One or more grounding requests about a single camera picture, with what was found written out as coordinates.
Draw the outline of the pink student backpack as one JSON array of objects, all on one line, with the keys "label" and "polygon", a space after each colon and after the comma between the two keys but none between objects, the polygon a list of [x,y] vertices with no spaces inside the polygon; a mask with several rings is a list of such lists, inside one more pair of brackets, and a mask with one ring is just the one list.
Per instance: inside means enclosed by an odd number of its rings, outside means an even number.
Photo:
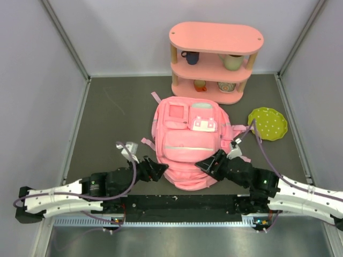
[{"label": "pink student backpack", "polygon": [[231,150],[231,143],[247,130],[232,125],[228,114],[214,101],[171,96],[159,98],[152,122],[152,139],[142,138],[156,153],[159,163],[169,167],[164,177],[184,191],[208,188],[217,181],[195,164],[222,149]]}]

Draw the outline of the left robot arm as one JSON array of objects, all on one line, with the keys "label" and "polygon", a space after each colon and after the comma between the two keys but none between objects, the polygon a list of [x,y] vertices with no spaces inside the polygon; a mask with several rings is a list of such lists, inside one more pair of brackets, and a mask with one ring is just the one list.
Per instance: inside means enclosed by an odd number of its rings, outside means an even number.
[{"label": "left robot arm", "polygon": [[169,168],[148,156],[139,161],[128,158],[128,166],[110,172],[97,172],[75,182],[35,190],[28,186],[19,189],[13,205],[15,218],[21,224],[41,222],[45,218],[77,211],[115,213],[138,181],[157,182]]}]

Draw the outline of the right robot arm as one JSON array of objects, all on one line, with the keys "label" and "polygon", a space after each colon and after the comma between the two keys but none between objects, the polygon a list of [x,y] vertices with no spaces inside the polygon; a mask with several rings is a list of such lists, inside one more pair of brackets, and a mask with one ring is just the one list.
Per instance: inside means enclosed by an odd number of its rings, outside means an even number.
[{"label": "right robot arm", "polygon": [[195,165],[217,181],[228,179],[249,190],[248,196],[239,196],[235,201],[236,210],[241,214],[289,211],[317,218],[342,230],[342,192],[255,168],[241,157],[229,157],[223,150]]}]

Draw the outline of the green polka dot plate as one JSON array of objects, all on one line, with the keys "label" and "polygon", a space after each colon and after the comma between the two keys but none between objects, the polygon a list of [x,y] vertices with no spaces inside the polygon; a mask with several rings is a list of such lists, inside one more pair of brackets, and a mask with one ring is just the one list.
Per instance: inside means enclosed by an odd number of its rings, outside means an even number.
[{"label": "green polka dot plate", "polygon": [[286,118],[277,110],[260,107],[253,109],[248,115],[248,125],[256,121],[256,128],[262,140],[276,141],[282,139],[288,132]]}]

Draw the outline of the patterned flower-shaped bowl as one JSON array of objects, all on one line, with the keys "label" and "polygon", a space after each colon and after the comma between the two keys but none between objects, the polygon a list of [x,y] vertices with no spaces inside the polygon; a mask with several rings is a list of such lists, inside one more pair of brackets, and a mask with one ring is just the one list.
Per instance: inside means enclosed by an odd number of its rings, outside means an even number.
[{"label": "patterned flower-shaped bowl", "polygon": [[219,91],[222,93],[232,93],[235,90],[236,83],[232,82],[217,82]]}]

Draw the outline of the orange cup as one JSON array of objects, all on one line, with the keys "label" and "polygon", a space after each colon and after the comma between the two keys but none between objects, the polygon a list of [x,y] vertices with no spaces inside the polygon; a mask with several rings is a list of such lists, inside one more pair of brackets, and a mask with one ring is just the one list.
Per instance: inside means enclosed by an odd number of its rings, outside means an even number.
[{"label": "orange cup", "polygon": [[193,86],[197,92],[205,92],[207,91],[206,88],[206,81],[205,80],[194,80]]}]

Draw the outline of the pink three-tier wooden shelf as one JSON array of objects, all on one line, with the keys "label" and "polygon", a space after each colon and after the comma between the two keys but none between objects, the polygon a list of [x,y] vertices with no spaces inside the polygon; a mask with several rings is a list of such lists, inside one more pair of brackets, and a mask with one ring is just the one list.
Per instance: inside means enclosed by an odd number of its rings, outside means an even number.
[{"label": "pink three-tier wooden shelf", "polygon": [[[169,32],[172,91],[176,96],[212,100],[220,104],[237,103],[252,74],[253,64],[263,46],[261,32],[248,25],[186,21]],[[182,51],[199,52],[196,65],[189,65]],[[221,55],[244,56],[239,70],[229,71]],[[197,92],[194,80],[205,80],[207,91]],[[217,82],[236,83],[232,93],[219,91]]]}]

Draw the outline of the beige ceramic mug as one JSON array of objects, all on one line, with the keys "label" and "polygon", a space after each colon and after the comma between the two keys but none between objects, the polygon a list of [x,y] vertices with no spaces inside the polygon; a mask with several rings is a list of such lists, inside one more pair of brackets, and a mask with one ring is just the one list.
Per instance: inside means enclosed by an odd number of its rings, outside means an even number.
[{"label": "beige ceramic mug", "polygon": [[229,71],[237,71],[240,69],[244,56],[241,55],[221,55],[218,54],[223,66]]}]

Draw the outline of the dark blue mug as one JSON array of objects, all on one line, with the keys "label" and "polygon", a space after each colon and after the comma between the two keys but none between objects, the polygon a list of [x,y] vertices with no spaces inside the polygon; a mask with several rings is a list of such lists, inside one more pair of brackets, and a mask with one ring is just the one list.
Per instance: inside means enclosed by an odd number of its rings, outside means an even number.
[{"label": "dark blue mug", "polygon": [[196,65],[199,61],[199,52],[182,51],[181,56],[186,59],[186,62],[189,65]]}]

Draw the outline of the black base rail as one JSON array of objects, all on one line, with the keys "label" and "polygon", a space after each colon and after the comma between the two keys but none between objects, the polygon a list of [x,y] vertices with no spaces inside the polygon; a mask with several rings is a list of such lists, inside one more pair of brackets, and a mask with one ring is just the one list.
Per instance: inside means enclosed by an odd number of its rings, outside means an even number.
[{"label": "black base rail", "polygon": [[94,214],[125,214],[127,222],[232,222],[267,214],[266,202],[238,195],[129,195],[105,201]]}]

